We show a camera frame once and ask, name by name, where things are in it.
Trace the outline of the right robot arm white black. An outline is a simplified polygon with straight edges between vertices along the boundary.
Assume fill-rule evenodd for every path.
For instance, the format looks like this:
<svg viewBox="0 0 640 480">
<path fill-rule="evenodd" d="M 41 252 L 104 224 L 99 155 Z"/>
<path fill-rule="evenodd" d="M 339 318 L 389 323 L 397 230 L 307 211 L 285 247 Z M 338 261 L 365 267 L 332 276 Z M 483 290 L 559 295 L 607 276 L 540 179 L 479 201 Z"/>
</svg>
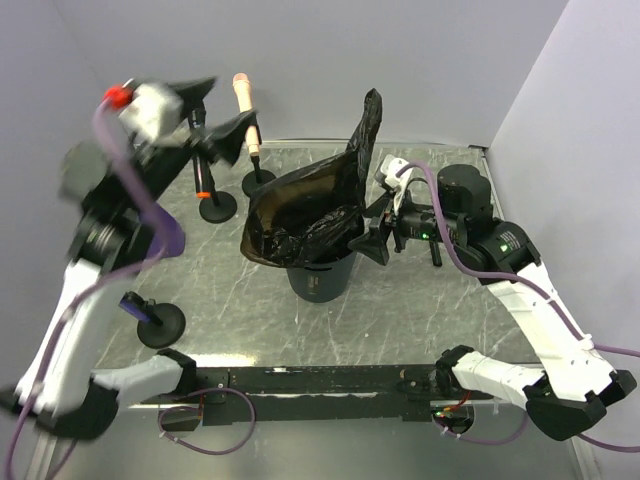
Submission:
<svg viewBox="0 0 640 480">
<path fill-rule="evenodd" d="M 454 265 L 506 308 L 540 364 L 510 364 L 459 345 L 436 363 L 439 392 L 453 399 L 490 395 L 523 409 L 554 440 L 582 437 L 636 388 L 634 376 L 614 368 L 580 329 L 526 232 L 495 217 L 490 181 L 477 168 L 425 169 L 420 180 L 432 198 L 426 205 L 414 202 L 409 190 L 419 167 L 392 155 L 381 162 L 375 179 L 384 192 L 367 209 L 368 230 L 351 241 L 351 249 L 386 265 L 389 240 L 396 252 L 410 240 L 428 242 L 434 264 L 446 248 Z"/>
</svg>

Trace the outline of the dark blue trash bin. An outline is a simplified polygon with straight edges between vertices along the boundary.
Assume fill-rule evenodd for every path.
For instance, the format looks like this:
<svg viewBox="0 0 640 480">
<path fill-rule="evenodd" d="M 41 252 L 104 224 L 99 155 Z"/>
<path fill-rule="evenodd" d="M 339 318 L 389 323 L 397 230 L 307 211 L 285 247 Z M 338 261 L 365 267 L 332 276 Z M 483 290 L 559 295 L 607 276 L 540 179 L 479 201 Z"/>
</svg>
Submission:
<svg viewBox="0 0 640 480">
<path fill-rule="evenodd" d="M 286 270 L 293 292 L 311 303 L 326 303 L 338 298 L 348 286 L 357 254 L 350 251 L 331 262 L 309 264 Z"/>
</svg>

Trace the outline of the black plastic trash bag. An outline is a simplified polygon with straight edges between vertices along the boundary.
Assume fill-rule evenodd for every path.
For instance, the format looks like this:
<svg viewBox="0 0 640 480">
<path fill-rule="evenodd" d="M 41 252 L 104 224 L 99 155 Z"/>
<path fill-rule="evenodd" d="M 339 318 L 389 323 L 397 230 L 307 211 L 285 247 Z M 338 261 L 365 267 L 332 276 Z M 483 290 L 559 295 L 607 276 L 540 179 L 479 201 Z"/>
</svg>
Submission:
<svg viewBox="0 0 640 480">
<path fill-rule="evenodd" d="M 240 244 L 248 260 L 298 268 L 347 252 L 347 242 L 364 229 L 368 174 L 382 115 L 382 96 L 371 89 L 343 151 L 254 192 Z"/>
</svg>

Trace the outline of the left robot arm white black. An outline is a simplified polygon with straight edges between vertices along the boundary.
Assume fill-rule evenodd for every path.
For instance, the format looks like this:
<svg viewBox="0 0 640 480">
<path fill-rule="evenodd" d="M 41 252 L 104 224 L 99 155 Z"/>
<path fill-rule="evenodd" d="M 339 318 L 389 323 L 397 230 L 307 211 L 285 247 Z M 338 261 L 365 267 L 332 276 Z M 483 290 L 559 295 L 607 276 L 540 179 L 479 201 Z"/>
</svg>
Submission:
<svg viewBox="0 0 640 480">
<path fill-rule="evenodd" d="M 186 120 L 204 106 L 215 79 L 181 82 L 133 78 L 108 91 L 97 108 L 94 136 L 64 157 L 61 196 L 81 211 L 58 305 L 45 338 L 1 405 L 52 436 L 91 441 L 132 404 L 168 395 L 189 400 L 197 365 L 165 343 L 149 360 L 97 371 L 100 343 L 138 276 L 171 256 L 177 232 L 159 197 L 192 159 L 237 162 L 248 109 L 212 128 Z"/>
</svg>

